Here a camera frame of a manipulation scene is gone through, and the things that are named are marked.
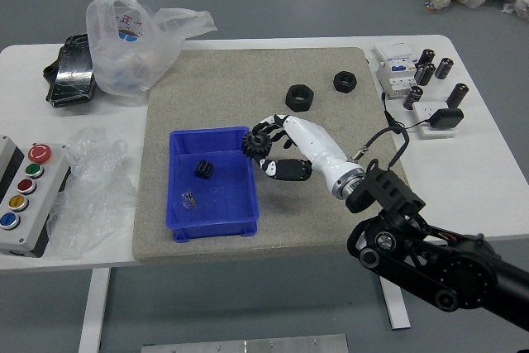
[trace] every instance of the blue plastic bin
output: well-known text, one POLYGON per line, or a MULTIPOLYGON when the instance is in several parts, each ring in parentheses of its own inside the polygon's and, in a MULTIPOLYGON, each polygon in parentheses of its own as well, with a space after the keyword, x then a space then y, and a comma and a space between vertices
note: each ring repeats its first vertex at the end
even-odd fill
POLYGON ((257 232, 254 170, 241 150, 247 132, 245 126, 171 132, 166 225, 174 241, 257 232), (209 179, 194 173, 200 160, 213 164, 209 179), (195 206, 185 200, 187 192, 195 206))

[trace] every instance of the black capacitor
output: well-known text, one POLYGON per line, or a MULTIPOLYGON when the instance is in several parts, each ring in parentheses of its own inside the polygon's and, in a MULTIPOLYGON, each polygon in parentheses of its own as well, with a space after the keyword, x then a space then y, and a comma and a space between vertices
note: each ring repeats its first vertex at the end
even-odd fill
POLYGON ((469 92, 469 87, 464 83, 457 83, 446 100, 448 107, 458 107, 465 95, 469 92))
POLYGON ((454 61, 450 58, 443 58, 436 69, 436 78, 441 80, 446 79, 452 66, 454 66, 454 61))
POLYGON ((417 68, 417 71, 413 75, 413 78, 415 79, 417 84, 419 84, 419 82, 422 80, 422 77, 424 76, 424 74, 427 71, 427 66, 426 65, 417 64, 417 65, 415 65, 415 68, 417 68))
POLYGON ((422 97, 422 88, 418 86, 412 86, 410 92, 407 94, 406 99, 404 100, 403 107, 408 111, 412 110, 412 104, 416 103, 422 97))
POLYGON ((436 56, 436 52, 432 49, 424 49, 421 54, 421 58, 417 62, 419 65, 425 64, 427 62, 432 62, 433 57, 436 56))
POLYGON ((415 81, 420 86, 426 86, 428 83, 430 83, 431 76, 433 76, 434 72, 436 71, 436 66, 431 62, 427 62, 424 65, 419 65, 417 67, 417 72, 419 70, 421 70, 421 74, 417 76, 417 73, 415 73, 415 81))

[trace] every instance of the green button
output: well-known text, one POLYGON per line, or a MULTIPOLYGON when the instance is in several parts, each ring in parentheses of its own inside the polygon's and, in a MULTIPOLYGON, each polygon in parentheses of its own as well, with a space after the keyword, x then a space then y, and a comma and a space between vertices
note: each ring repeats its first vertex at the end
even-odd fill
POLYGON ((42 166, 35 163, 32 163, 26 167, 26 175, 30 178, 39 178, 43 172, 44 169, 42 166))

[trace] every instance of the yellow button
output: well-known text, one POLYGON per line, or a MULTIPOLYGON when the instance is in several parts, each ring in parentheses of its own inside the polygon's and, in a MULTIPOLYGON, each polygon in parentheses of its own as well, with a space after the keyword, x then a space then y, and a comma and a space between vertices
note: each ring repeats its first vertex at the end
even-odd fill
POLYGON ((18 194, 17 196, 13 196, 9 199, 9 208, 13 210, 14 212, 22 211, 27 207, 28 204, 27 198, 22 196, 21 194, 18 194))

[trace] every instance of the screw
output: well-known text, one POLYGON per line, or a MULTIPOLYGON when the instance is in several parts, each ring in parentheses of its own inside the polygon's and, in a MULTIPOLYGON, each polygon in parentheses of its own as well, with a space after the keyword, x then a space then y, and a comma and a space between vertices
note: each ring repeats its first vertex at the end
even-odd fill
POLYGON ((388 235, 380 235, 377 239, 377 244, 383 250, 391 250, 393 248, 393 241, 388 235))

